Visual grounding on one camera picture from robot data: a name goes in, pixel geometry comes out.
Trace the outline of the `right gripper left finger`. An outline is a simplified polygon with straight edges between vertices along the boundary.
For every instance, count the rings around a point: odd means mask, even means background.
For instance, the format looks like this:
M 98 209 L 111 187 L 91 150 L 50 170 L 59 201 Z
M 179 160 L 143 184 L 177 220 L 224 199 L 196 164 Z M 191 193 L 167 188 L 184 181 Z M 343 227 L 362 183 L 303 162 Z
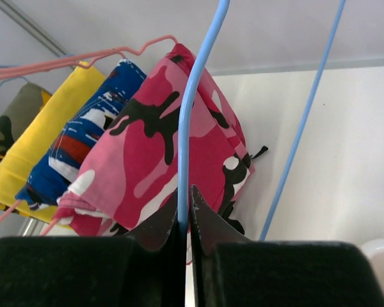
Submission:
M 183 306 L 177 195 L 114 237 L 0 239 L 0 306 Z

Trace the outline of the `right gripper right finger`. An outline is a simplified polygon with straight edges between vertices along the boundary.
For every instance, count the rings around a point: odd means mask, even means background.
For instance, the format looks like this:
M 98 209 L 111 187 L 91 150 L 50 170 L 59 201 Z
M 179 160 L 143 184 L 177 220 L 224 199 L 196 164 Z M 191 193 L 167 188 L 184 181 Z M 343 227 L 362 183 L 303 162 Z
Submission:
M 374 271 L 354 245 L 254 241 L 189 191 L 197 306 L 384 306 Z

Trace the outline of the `blue wire hanger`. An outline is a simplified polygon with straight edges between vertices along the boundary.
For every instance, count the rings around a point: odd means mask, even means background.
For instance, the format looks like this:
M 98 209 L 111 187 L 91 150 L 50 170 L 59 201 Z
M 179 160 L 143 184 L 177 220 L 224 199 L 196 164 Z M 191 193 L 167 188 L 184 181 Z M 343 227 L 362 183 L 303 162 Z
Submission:
M 178 133 L 179 154 L 178 154 L 178 182 L 177 182 L 177 189 L 178 189 L 177 221 L 179 224 L 181 237 L 183 239 L 186 238 L 186 232 L 188 229 L 188 217 L 189 217 L 188 210 L 190 208 L 188 196 L 189 196 L 189 133 L 190 133 L 191 112 L 193 108 L 193 102 L 195 99 L 196 91 L 197 91 L 199 82 L 201 80 L 201 76 L 203 74 L 209 55 L 212 51 L 213 45 L 218 37 L 218 34 L 221 30 L 221 27 L 227 15 L 229 5 L 230 5 L 230 1 L 228 0 L 223 0 L 218 3 L 216 13 L 214 14 L 211 25 L 205 35 L 205 38 L 198 52 L 198 56 L 193 64 L 193 68 L 189 75 L 189 78 L 186 84 L 186 89 L 185 89 L 181 106 L 180 106 L 179 133 Z M 318 89 L 318 86 L 319 86 L 329 53 L 330 53 L 330 50 L 332 48 L 332 43 L 334 41 L 345 5 L 346 5 L 346 0 L 341 0 L 339 2 L 339 6 L 337 8 L 337 12 L 333 20 L 332 28 L 330 30 L 330 34 L 327 39 L 326 47 L 324 49 L 320 64 L 316 71 L 316 76 L 314 78 L 314 82 L 310 89 L 310 94 L 305 104 L 305 108 L 303 110 L 303 114 L 299 123 L 298 130 L 292 142 L 292 146 L 288 154 L 287 161 L 284 166 L 284 170 L 280 177 L 273 201 L 271 202 L 268 214 L 266 216 L 266 220 L 264 222 L 262 231 L 259 236 L 260 240 L 266 240 L 271 223 L 273 221 L 276 209 L 280 201 L 280 197 L 282 195 L 283 189 L 285 187 L 285 183 L 287 181 L 287 177 L 289 176 L 292 163 L 294 161 L 297 149 L 299 147 L 300 140 L 301 140 L 303 131 L 305 129 L 308 116 L 310 114 L 310 110 L 312 108 L 312 104 L 314 102 L 317 89 Z

